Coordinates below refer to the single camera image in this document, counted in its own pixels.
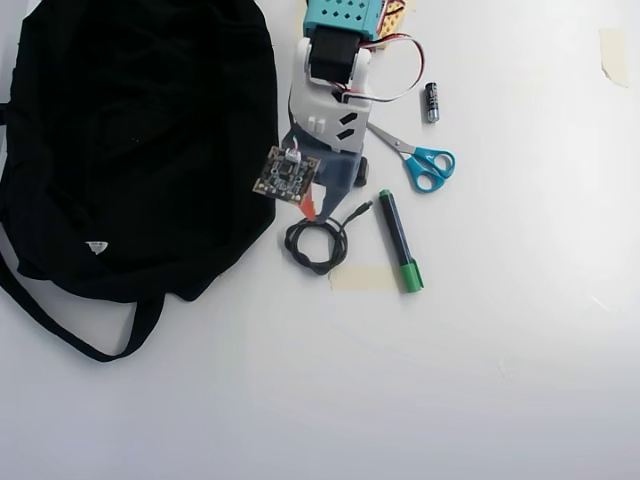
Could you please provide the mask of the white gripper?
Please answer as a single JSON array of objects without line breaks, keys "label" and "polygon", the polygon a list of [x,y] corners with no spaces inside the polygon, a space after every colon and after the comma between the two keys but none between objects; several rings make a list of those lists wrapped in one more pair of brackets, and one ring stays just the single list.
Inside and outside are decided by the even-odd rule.
[{"label": "white gripper", "polygon": [[[310,38],[301,39],[296,46],[289,110],[296,125],[335,151],[321,159],[314,177],[314,182],[325,188],[317,220],[327,221],[354,187],[373,102],[351,97],[346,103],[339,102],[334,85],[311,77],[311,50]],[[308,221],[316,220],[312,192],[309,187],[299,205]]]}]

